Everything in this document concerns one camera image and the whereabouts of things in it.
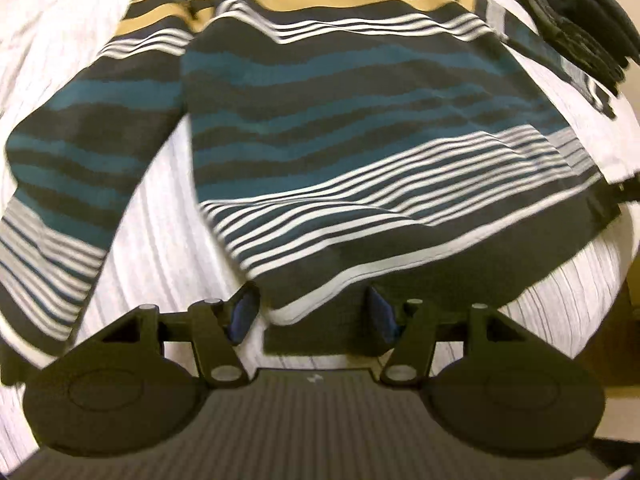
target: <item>folded dark clothes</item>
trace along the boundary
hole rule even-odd
[[[562,56],[618,95],[625,73],[586,31],[555,12],[546,0],[517,0],[529,13],[540,36]]]
[[[614,18],[622,28],[626,36],[636,48],[635,56],[630,56],[636,63],[640,62],[640,32],[631,21],[625,9],[616,0],[596,0],[610,17]]]
[[[591,34],[622,67],[628,66],[626,57],[637,58],[638,49],[625,31],[596,0],[547,0],[561,16],[571,20]]]

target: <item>long-sleeve shirt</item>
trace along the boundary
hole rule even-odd
[[[8,139],[2,380],[71,345],[184,114],[202,216],[260,288],[268,348],[372,352],[372,282],[451,308],[517,297],[618,210],[504,43],[612,116],[593,79],[493,0],[132,0],[97,59]]]

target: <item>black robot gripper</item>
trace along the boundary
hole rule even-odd
[[[178,314],[139,306],[27,382],[24,413],[34,436],[65,455],[122,456],[184,431],[221,390],[259,395],[252,383],[269,370],[250,380],[233,348],[259,301],[248,283],[231,300],[200,301]],[[448,312],[427,299],[392,300],[371,285],[363,313],[372,336],[394,348],[370,386],[399,400],[413,392],[441,427],[476,449],[557,456],[586,444],[602,418],[604,393],[586,370],[485,304]],[[163,356],[167,341],[191,343],[198,377]],[[462,341],[464,357],[429,377],[438,341]],[[287,370],[288,378],[296,374],[309,371]],[[310,392],[308,402],[319,398]]]

